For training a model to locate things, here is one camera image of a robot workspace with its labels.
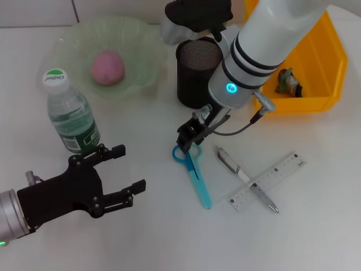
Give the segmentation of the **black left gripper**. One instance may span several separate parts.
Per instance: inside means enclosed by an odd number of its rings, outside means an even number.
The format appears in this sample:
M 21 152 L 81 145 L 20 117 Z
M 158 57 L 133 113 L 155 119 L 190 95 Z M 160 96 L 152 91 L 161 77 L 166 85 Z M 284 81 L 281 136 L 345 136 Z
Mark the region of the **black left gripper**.
M 67 170 L 61 175 L 19 190 L 17 197 L 28 226 L 36 228 L 73 211 L 85 211 L 93 218 L 100 218 L 132 207 L 134 196 L 145 192 L 146 181 L 103 195 L 102 181 L 94 169 L 102 162 L 125 155 L 124 145 L 109 149 L 99 144 L 85 154 L 71 156 Z

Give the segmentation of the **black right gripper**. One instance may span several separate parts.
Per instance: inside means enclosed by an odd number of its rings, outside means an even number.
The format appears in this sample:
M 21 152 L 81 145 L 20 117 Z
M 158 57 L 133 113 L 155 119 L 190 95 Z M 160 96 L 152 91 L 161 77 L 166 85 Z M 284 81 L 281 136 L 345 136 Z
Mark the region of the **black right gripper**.
M 199 145 L 205 137 L 230 118 L 230 111 L 227 107 L 213 108 L 212 106 L 203 106 L 193 111 L 187 125 L 182 125 L 177 130 L 177 145 L 180 150 L 186 154 L 193 142 Z

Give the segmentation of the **blue teal scissors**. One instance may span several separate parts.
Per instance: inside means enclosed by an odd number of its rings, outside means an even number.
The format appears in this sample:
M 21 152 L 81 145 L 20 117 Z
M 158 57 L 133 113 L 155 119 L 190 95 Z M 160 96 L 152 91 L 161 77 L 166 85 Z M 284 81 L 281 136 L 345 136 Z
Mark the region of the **blue teal scissors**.
M 183 164 L 190 175 L 193 187 L 197 196 L 205 209 L 211 209 L 213 206 L 212 198 L 209 194 L 208 187 L 204 181 L 199 160 L 203 155 L 202 147 L 193 143 L 187 153 L 183 153 L 179 146 L 172 150 L 172 157 L 175 161 Z

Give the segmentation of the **clear water bottle green label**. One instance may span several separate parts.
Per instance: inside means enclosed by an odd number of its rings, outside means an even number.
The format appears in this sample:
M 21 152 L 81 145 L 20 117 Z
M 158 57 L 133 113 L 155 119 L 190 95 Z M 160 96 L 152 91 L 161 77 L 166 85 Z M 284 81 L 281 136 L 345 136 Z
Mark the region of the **clear water bottle green label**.
M 90 104 L 58 68 L 46 71 L 42 83 L 47 92 L 47 113 L 65 148 L 75 154 L 94 149 L 100 134 Z

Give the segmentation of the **green plastic wrapper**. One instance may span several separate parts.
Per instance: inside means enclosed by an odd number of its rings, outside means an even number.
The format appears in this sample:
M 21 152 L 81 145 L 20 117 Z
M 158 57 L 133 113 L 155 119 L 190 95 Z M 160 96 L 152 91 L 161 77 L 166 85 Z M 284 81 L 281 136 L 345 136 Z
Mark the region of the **green plastic wrapper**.
M 302 88 L 300 82 L 295 78 L 292 68 L 282 69 L 278 73 L 276 93 L 289 94 L 294 98 L 302 98 Z

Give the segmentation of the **black mesh pen holder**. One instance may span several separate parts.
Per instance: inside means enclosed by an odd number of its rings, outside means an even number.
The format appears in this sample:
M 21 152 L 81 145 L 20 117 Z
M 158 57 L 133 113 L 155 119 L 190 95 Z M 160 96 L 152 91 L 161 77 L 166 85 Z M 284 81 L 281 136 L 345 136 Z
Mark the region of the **black mesh pen holder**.
M 199 109 L 216 102 L 208 90 L 208 83 L 223 54 L 210 37 L 186 40 L 176 50 L 177 97 L 188 108 Z

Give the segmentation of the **white silver ballpoint pen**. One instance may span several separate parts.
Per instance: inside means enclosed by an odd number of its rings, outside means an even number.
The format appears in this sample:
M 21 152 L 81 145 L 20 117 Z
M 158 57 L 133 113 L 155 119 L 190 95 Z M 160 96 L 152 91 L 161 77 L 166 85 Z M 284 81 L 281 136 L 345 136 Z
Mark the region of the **white silver ballpoint pen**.
M 252 182 L 250 177 L 241 169 L 241 167 L 225 152 L 221 147 L 217 150 L 217 156 L 226 165 L 228 169 L 235 175 L 237 175 L 242 181 L 244 181 L 249 187 L 249 190 L 269 209 L 275 213 L 279 213 L 279 210 L 275 203 L 268 197 L 268 195 L 261 189 L 259 185 Z

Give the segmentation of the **transparent plastic ruler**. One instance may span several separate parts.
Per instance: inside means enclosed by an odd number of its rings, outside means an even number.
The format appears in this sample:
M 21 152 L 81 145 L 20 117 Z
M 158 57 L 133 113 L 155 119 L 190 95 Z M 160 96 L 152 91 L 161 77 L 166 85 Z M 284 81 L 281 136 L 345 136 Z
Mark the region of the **transparent plastic ruler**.
M 267 193 L 305 164 L 305 159 L 298 153 L 291 152 L 258 177 L 246 181 L 245 186 L 231 195 L 228 202 L 236 211 L 240 212 L 251 203 L 259 200 L 273 212 L 279 213 L 278 207 Z

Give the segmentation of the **pink peach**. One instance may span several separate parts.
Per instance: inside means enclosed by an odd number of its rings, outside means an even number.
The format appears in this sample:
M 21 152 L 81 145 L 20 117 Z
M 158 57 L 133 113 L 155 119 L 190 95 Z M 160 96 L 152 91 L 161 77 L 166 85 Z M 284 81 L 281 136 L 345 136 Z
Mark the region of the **pink peach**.
M 125 76 L 123 58 L 114 51 L 98 53 L 91 66 L 91 75 L 100 85 L 113 85 L 120 82 Z

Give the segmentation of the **translucent green fruit plate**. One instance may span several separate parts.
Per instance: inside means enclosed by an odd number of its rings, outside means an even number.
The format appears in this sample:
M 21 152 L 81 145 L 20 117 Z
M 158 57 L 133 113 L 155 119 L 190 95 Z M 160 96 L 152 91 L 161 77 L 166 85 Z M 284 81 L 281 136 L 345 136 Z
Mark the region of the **translucent green fruit plate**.
M 125 78 L 111 86 L 96 83 L 91 75 L 95 57 L 104 51 L 118 53 L 125 64 Z M 36 84 L 45 94 L 43 74 L 60 68 L 83 94 L 116 101 L 151 88 L 165 60 L 166 48 L 157 26 L 136 18 L 107 15 L 68 28 L 43 57 Z

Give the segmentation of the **yellow plastic storage bin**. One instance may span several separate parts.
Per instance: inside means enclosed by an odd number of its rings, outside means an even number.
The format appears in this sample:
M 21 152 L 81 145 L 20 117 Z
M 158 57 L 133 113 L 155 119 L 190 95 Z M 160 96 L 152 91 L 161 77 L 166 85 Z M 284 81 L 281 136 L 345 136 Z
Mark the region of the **yellow plastic storage bin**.
M 258 2 L 245 0 L 247 20 Z M 325 10 L 261 87 L 261 91 L 275 103 L 278 114 L 324 112 L 341 98 L 347 63 L 346 52 Z M 295 78 L 303 87 L 302 98 L 275 92 L 278 73 L 288 68 L 293 69 Z

